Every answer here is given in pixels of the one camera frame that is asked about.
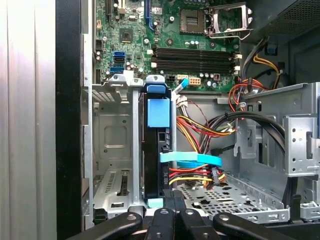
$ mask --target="sata port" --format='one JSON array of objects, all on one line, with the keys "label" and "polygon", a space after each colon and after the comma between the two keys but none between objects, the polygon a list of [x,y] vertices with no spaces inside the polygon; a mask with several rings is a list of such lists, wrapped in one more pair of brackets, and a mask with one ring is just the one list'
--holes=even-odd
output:
[{"label": "sata port", "polygon": [[190,77],[189,85],[190,86],[199,86],[199,85],[201,85],[201,79],[198,77]]},{"label": "sata port", "polygon": [[124,62],[125,61],[125,58],[124,57],[114,57],[113,60],[115,62]]}]

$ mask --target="motherboard connector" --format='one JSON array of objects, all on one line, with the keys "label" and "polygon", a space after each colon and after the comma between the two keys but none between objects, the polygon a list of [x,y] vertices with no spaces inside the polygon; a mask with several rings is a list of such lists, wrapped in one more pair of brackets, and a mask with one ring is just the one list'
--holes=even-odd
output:
[{"label": "motherboard connector", "polygon": [[201,78],[199,78],[199,77],[190,77],[189,85],[190,86],[199,86],[199,85],[201,85]]}]

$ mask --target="perforated metal panel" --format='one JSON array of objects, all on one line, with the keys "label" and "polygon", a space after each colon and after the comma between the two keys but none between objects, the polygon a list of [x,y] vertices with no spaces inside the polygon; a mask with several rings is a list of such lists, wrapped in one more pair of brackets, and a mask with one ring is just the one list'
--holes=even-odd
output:
[{"label": "perforated metal panel", "polygon": [[320,25],[320,1],[301,0],[288,7],[262,32],[265,35],[301,35]]}]

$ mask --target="expansion slot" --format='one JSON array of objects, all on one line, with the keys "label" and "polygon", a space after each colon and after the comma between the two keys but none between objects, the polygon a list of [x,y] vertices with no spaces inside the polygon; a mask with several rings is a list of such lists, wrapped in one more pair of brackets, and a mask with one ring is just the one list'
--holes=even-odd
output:
[{"label": "expansion slot", "polygon": [[146,24],[149,26],[150,30],[154,30],[152,18],[150,16],[151,12],[151,0],[144,0],[144,19]]},{"label": "expansion slot", "polygon": [[112,0],[105,0],[105,17],[110,22],[112,14]]}]

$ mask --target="pcie slot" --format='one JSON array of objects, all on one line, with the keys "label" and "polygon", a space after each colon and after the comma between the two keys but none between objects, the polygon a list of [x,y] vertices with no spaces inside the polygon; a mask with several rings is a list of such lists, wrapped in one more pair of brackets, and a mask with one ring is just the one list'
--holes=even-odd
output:
[{"label": "pcie slot", "polygon": [[112,0],[105,0],[105,17],[110,22],[112,14]]}]

